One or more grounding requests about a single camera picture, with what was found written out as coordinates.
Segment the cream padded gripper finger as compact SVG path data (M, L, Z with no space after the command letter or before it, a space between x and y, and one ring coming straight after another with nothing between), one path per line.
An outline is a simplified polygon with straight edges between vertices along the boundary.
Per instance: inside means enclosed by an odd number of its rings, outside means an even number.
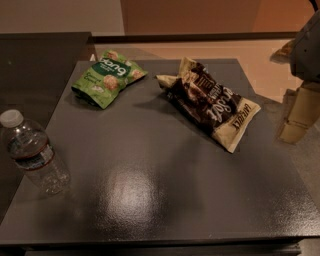
M290 144L300 141L320 117L320 83L304 81L296 90L279 138Z

